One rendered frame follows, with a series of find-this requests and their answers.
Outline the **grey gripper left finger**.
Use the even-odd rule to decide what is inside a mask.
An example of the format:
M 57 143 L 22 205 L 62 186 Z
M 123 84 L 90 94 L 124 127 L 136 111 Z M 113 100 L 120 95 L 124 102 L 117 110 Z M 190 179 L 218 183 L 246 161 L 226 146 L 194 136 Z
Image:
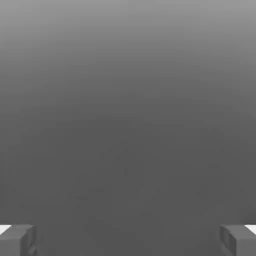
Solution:
M 0 224 L 0 256 L 38 256 L 37 227 Z

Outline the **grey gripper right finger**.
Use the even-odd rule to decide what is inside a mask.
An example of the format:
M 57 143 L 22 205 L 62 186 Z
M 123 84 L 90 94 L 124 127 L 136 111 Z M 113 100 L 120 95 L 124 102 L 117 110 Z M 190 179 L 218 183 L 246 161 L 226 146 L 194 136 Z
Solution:
M 219 241 L 224 256 L 256 256 L 256 224 L 221 225 Z

